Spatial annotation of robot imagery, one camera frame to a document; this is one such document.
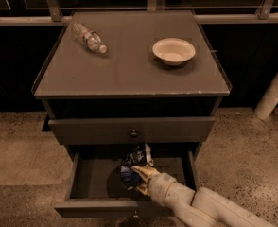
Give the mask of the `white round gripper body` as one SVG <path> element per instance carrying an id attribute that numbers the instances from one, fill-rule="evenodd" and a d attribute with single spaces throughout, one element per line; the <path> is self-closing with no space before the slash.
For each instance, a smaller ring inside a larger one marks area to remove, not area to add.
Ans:
<path id="1" fill-rule="evenodd" d="M 150 198 L 157 204 L 165 205 L 165 196 L 169 187 L 177 180 L 167 173 L 159 173 L 152 177 L 148 183 L 148 193 Z"/>

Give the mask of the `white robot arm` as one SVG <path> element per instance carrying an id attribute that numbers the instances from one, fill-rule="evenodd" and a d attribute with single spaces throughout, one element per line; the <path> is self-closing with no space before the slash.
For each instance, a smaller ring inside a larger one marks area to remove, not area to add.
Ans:
<path id="1" fill-rule="evenodd" d="M 169 208 L 188 227 L 275 227 L 217 192 L 205 187 L 197 191 L 167 173 L 150 166 L 133 166 L 143 182 L 137 189 L 155 203 Z"/>

